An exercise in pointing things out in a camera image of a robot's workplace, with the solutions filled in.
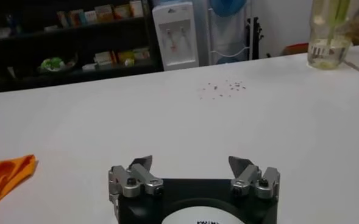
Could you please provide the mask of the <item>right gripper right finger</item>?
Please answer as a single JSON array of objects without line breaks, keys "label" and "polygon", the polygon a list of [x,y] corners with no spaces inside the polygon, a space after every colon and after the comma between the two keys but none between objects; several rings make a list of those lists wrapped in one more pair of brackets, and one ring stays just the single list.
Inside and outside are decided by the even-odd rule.
[{"label": "right gripper right finger", "polygon": [[249,159],[229,156],[229,165],[234,179],[230,182],[234,197],[245,197],[253,192],[262,200],[279,199],[280,172],[268,167],[263,173]]}]

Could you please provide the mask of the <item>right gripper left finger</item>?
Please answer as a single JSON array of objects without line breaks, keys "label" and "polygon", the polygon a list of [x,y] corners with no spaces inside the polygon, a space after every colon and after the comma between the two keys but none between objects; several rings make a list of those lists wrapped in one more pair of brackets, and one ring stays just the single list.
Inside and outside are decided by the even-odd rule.
[{"label": "right gripper left finger", "polygon": [[108,171],[109,201],[117,201],[122,195],[135,198],[141,194],[161,196],[164,184],[161,178],[150,173],[152,155],[135,158],[128,168],[112,166]]}]

